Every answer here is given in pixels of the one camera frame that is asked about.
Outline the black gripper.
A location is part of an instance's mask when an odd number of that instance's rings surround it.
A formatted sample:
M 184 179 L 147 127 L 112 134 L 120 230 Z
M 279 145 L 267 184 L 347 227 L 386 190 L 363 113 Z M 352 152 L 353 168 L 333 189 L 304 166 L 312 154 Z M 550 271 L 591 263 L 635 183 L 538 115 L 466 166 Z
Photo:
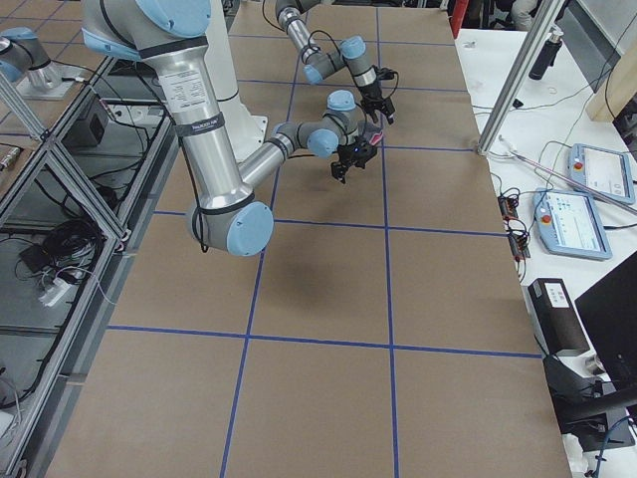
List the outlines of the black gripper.
M 361 106 L 373 122 L 378 122 L 377 113 L 383 114 L 389 124 L 394 123 L 395 107 L 390 93 L 383 95 L 380 83 L 385 80 L 398 80 L 398 73 L 389 68 L 371 67 L 358 76 L 358 89 L 361 93 Z
M 336 152 L 338 160 L 330 164 L 331 175 L 340 183 L 346 184 L 348 170 L 352 166 L 364 169 L 376 156 L 377 146 L 372 146 L 364 138 L 360 138 L 355 143 L 339 145 Z

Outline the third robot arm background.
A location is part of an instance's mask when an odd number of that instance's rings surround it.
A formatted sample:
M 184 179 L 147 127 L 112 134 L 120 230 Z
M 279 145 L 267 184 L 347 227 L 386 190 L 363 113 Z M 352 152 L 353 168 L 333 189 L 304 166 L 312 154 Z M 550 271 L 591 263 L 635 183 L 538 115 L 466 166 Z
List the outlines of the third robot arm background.
M 27 27 L 1 32 L 1 73 L 27 100 L 60 101 L 73 84 L 63 80 L 63 70 Z

